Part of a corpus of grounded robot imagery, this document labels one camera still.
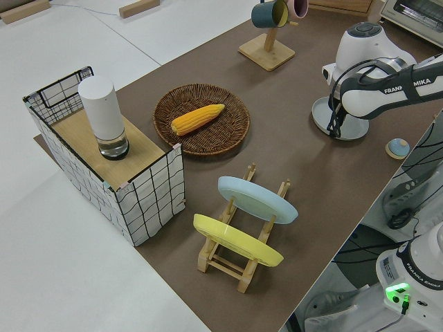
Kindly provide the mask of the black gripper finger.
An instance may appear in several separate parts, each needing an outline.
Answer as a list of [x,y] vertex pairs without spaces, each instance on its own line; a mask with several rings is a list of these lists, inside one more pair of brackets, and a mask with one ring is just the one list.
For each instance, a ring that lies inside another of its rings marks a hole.
[[335,120],[334,120],[334,135],[335,138],[341,137],[341,127],[344,121],[344,110],[341,104],[338,104],[335,109]]
[[339,137],[339,125],[337,122],[337,111],[338,107],[332,111],[331,118],[329,120],[329,124],[327,126],[327,130],[329,131],[329,135],[333,138]]

